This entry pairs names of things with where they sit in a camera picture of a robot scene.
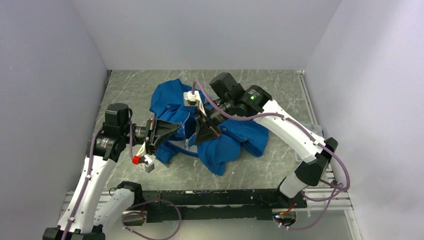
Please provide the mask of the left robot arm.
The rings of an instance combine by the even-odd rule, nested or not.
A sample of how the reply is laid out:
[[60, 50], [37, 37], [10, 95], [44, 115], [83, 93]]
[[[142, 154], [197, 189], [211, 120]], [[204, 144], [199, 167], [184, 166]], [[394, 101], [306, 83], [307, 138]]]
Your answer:
[[104, 240], [106, 232], [127, 209], [159, 204], [149, 199], [141, 184], [123, 181], [110, 199], [98, 206], [103, 188], [126, 147], [140, 145], [132, 162], [146, 172], [154, 169], [151, 156], [180, 128], [180, 124], [150, 118], [145, 126], [132, 123], [133, 111], [125, 103], [110, 104], [101, 128], [88, 142], [81, 175], [68, 207], [56, 227], [46, 228], [44, 240]]

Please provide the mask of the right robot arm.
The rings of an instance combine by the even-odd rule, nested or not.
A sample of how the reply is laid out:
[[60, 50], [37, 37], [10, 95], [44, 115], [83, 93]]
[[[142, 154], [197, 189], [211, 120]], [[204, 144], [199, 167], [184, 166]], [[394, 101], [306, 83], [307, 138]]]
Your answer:
[[254, 121], [287, 143], [300, 157], [296, 169], [278, 185], [276, 203], [287, 208], [305, 188], [318, 185], [337, 149], [334, 138], [325, 139], [308, 130], [263, 88], [252, 85], [244, 89], [228, 72], [214, 77], [209, 85], [218, 96], [215, 100], [207, 96], [197, 80], [183, 94], [184, 104], [197, 108], [196, 145], [219, 137], [218, 125], [228, 119]]

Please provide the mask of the blue zip jacket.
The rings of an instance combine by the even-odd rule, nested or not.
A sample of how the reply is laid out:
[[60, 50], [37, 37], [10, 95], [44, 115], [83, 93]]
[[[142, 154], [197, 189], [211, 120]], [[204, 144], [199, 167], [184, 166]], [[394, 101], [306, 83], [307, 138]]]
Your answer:
[[254, 157], [261, 157], [266, 149], [269, 130], [254, 121], [225, 120], [213, 124], [198, 123], [197, 109], [185, 106], [183, 94], [192, 88], [180, 79], [159, 84], [150, 101], [150, 112], [155, 118], [179, 124], [178, 130], [167, 138], [154, 156], [163, 164], [169, 164], [178, 153], [199, 158], [207, 169], [218, 176], [226, 170], [226, 164], [235, 161], [245, 149]]

